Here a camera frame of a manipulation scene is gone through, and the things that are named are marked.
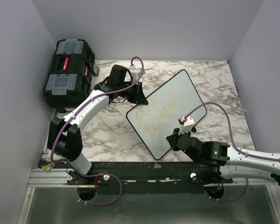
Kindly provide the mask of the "black framed whiteboard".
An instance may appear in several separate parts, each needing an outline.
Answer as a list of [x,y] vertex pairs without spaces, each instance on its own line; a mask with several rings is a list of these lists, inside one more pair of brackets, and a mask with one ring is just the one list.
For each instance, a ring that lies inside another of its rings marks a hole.
[[147,96],[148,105],[138,105],[126,113],[126,118],[155,160],[169,150],[166,138],[180,127],[180,117],[192,112],[198,124],[207,109],[186,70],[181,70]]

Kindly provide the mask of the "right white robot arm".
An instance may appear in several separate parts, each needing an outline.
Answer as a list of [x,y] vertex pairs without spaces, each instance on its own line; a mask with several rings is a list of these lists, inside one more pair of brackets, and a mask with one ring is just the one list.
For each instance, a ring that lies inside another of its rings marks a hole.
[[205,171],[209,182],[252,178],[276,182],[280,186],[280,153],[236,148],[218,141],[203,142],[190,133],[179,134],[179,131],[176,128],[166,137],[170,148],[183,151],[192,161],[211,167]]

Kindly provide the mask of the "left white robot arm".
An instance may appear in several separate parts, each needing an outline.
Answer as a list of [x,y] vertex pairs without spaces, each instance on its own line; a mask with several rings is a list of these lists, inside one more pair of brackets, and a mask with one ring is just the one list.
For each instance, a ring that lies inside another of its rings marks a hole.
[[51,155],[61,156],[61,161],[69,163],[77,172],[83,184],[94,180],[92,164],[82,152],[81,132],[94,116],[106,108],[114,99],[121,97],[136,105],[147,105],[140,78],[143,68],[135,65],[124,67],[114,65],[110,75],[94,86],[89,97],[74,111],[63,118],[54,117],[49,126],[47,147]]

